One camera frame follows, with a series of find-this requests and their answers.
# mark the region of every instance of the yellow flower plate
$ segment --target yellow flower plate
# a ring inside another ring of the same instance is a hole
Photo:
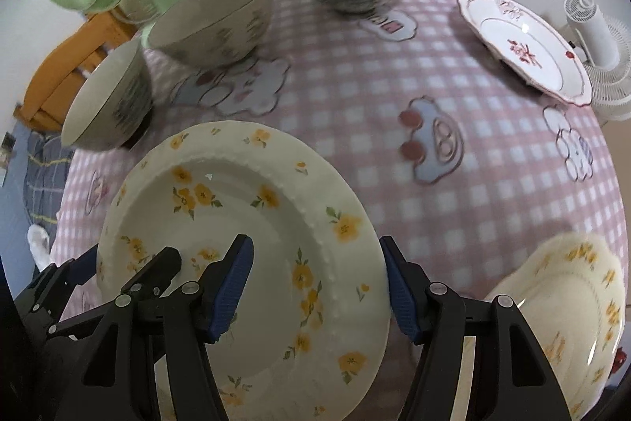
[[[254,265],[229,331],[207,346],[228,416],[344,419],[386,348],[386,265],[351,188],[288,134],[214,122],[154,148],[107,213],[97,263],[103,300],[165,246],[182,255],[166,293],[196,280],[237,234],[254,241]],[[168,400],[166,365],[156,366]],[[166,403],[163,417],[172,419]]]
[[[596,234],[546,241],[487,300],[509,295],[528,321],[561,385],[572,419],[600,398],[625,323],[620,261]],[[465,421],[475,338],[466,338],[451,421]]]

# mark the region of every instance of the plate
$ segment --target plate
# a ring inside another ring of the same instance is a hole
[[[528,321],[561,385],[572,419],[600,398],[625,323],[620,261],[595,234],[568,233],[539,246],[487,300],[509,295]],[[466,338],[451,421],[465,421],[475,338]]]
[[[566,104],[591,104],[585,67],[541,17],[513,0],[458,0],[458,6],[493,56],[528,84]]]
[[[206,347],[228,416],[340,421],[368,391],[386,349],[386,265],[352,189],[296,138],[213,122],[149,152],[105,219],[103,300],[167,245],[182,255],[168,294],[222,259],[237,234],[254,241],[254,265],[230,329]],[[168,399],[163,361],[157,382]],[[162,412],[174,418],[172,406]]]

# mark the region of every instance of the pink checkered tablecloth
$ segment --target pink checkered tablecloth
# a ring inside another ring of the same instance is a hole
[[[428,276],[483,297],[538,244],[598,232],[627,273],[616,173],[590,108],[555,107],[496,62],[456,0],[395,0],[371,19],[313,0],[275,0],[257,56],[197,73],[147,51],[157,104],[132,151],[77,151],[52,257],[99,241],[124,177],[163,139],[232,118],[286,131],[345,178],[378,235],[391,234]],[[94,279],[73,316],[100,303]],[[373,387],[349,419],[396,419],[413,376],[408,345],[390,331]]]

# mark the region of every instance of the wooden chair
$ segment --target wooden chair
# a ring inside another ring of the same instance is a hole
[[[13,116],[37,132],[59,132],[70,105],[85,81],[113,49],[129,41],[136,26],[118,21],[111,12],[92,15],[78,31],[51,52],[33,76],[24,103]]]

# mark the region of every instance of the screw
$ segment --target screw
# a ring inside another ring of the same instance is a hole
[[[435,295],[444,295],[447,293],[447,286],[442,282],[432,282],[430,284],[430,291]]]
[[[197,282],[187,282],[182,286],[182,293],[185,295],[194,295],[200,290],[200,285]]]
[[[114,303],[118,307],[127,307],[130,302],[131,297],[129,295],[119,295],[116,300],[114,300]]]
[[[500,295],[497,297],[497,303],[508,309],[509,307],[512,307],[513,301],[512,298],[507,297],[506,295]]]

